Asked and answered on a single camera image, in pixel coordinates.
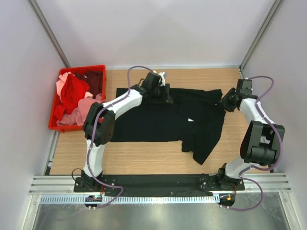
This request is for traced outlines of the black t shirt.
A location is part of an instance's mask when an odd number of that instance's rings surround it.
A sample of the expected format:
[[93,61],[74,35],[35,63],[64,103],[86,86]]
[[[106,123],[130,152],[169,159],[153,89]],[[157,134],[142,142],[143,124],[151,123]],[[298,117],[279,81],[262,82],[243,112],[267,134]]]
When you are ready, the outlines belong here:
[[222,91],[170,89],[172,104],[141,104],[115,121],[112,142],[181,141],[183,152],[203,164],[218,143],[225,110]]

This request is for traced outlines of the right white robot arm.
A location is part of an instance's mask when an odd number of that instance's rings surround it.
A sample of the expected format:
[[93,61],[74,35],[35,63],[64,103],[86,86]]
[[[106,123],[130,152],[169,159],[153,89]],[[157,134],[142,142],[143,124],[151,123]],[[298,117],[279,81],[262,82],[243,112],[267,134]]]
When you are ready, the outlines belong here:
[[220,100],[226,111],[239,110],[249,123],[239,157],[218,170],[216,184],[220,189],[237,187],[242,183],[243,174],[251,169],[271,171],[281,160],[285,128],[268,118],[260,100],[261,97],[252,93],[252,79],[239,79],[236,88],[231,88]]

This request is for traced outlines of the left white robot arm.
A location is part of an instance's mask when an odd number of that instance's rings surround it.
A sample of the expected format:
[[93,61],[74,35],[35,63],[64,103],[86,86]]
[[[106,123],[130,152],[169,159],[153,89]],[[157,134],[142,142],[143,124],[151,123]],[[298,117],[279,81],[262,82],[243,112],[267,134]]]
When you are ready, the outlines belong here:
[[83,125],[87,154],[81,176],[75,179],[75,192],[98,192],[102,182],[102,161],[106,144],[112,139],[115,121],[143,102],[172,104],[165,72],[149,71],[142,83],[129,86],[126,93],[107,103],[93,103]]

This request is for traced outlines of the dark maroon t shirt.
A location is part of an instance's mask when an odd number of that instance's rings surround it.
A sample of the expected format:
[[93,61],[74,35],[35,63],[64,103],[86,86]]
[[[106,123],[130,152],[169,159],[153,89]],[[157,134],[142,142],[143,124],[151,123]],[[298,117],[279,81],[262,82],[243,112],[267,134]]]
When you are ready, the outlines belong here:
[[95,98],[102,92],[103,72],[98,70],[88,70],[84,74],[76,72],[74,74],[78,79],[86,82],[90,86],[89,92]]

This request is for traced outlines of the pink t shirt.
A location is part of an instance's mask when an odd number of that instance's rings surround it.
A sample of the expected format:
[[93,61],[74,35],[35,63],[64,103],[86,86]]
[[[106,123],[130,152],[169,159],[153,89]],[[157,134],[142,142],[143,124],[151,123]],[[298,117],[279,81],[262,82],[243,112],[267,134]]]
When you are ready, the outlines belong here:
[[56,119],[57,126],[82,126],[86,120],[90,107],[93,103],[102,103],[105,101],[105,94],[101,92],[95,98],[86,97],[78,102],[77,108],[70,115],[65,114],[61,120]]

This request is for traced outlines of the red t shirt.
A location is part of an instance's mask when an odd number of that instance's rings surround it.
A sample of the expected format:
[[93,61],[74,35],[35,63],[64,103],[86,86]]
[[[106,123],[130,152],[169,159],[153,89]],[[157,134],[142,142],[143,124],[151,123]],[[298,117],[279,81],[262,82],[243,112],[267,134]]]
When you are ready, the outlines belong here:
[[56,93],[60,103],[55,106],[54,116],[58,120],[61,120],[65,114],[70,115],[77,108],[81,99],[93,97],[90,93],[90,86],[71,72],[59,75],[56,82]]

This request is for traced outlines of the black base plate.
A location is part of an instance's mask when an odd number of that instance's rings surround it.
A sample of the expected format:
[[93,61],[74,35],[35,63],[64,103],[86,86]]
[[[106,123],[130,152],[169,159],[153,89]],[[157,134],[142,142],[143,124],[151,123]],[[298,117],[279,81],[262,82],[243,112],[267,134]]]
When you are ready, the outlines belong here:
[[208,196],[213,191],[245,190],[242,180],[223,181],[216,174],[103,175],[98,179],[122,186],[124,197],[192,197]]

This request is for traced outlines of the right aluminium corner post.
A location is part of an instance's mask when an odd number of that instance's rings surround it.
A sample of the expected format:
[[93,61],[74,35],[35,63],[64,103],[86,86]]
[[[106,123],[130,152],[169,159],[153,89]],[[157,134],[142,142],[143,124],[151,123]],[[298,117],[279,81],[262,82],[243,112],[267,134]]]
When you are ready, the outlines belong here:
[[246,67],[248,61],[250,60],[251,56],[253,55],[255,49],[259,45],[260,41],[262,40],[263,36],[267,32],[270,24],[274,20],[274,17],[276,16],[277,12],[281,8],[282,4],[284,3],[284,0],[274,0],[272,6],[270,7],[268,13],[266,14],[258,32],[256,33],[255,38],[253,39],[251,45],[248,48],[247,53],[245,54],[240,66],[239,70],[243,72],[244,68]]

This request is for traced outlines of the aluminium corner post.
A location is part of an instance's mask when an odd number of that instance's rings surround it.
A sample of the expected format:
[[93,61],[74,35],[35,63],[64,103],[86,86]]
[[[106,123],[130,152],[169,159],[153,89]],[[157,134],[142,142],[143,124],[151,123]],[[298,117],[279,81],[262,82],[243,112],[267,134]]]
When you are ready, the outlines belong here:
[[272,6],[270,7],[268,13],[266,14],[258,32],[256,33],[255,38],[253,39],[251,45],[248,48],[247,53],[245,54],[240,66],[239,70],[243,72],[244,68],[246,67],[248,61],[250,60],[251,56],[253,55],[255,49],[259,45],[260,41],[262,40],[263,36],[267,32],[270,24],[274,20],[274,17],[276,16],[277,12],[281,8],[282,4],[284,3],[284,0],[274,0]]
[[45,18],[40,6],[38,5],[37,1],[36,0],[29,0],[28,2],[30,4],[32,10],[34,11],[34,14],[36,15],[37,19],[39,20],[43,30],[45,31],[49,40],[51,41],[56,53],[58,54],[61,61],[63,62],[64,66],[67,67],[67,68],[70,68],[71,65],[70,65],[61,45],[59,44],[56,36],[54,35],[52,28],[50,27],[47,19]]

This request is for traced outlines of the aluminium frame rail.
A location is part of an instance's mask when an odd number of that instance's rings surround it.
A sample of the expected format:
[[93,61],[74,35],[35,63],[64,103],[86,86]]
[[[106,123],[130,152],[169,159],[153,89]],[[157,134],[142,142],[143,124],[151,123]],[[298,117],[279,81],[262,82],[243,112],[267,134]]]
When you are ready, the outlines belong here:
[[88,185],[82,178],[70,176],[36,176],[29,193],[68,194],[99,193],[115,196],[121,187],[123,196],[167,197],[202,196],[205,193],[226,192],[289,192],[290,184],[283,173],[245,174],[244,180],[222,184],[215,175],[178,174],[178,175],[104,175],[103,185]]

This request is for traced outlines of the left aluminium corner post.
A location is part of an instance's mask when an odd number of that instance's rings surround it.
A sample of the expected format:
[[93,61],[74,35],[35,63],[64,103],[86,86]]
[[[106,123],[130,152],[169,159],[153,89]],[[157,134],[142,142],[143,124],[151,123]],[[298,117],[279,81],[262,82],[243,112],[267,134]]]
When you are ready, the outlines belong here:
[[64,66],[67,67],[67,68],[70,68],[71,65],[70,65],[61,45],[59,44],[56,36],[54,35],[52,28],[50,27],[47,19],[45,18],[40,6],[38,5],[37,1],[36,0],[29,0],[28,2],[30,4],[32,10],[34,11],[34,14],[36,15],[37,19],[39,20],[43,30],[45,31],[49,40],[51,41],[56,53],[58,54],[61,61],[63,62]]

